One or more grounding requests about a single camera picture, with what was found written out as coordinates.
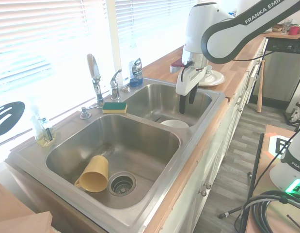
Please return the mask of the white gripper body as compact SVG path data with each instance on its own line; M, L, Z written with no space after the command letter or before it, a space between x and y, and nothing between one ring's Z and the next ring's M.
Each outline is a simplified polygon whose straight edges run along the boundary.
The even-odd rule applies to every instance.
M206 67L196 69L195 67L188 67L183 69L177 78L176 93L178 95L186 96L206 74Z

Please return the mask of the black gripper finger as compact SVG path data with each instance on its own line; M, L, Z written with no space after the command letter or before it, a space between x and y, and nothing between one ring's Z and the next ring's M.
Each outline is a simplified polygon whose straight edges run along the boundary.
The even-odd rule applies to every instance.
M195 100L195 96L196 96L196 93L197 93L197 89L198 89L198 86L194 86L194 88L190 91L190 94L189 94L189 104L193 104L194 103L194 100Z
M180 99L179 99L179 112L181 114L185 113L185 106L186 106L186 95L180 95Z

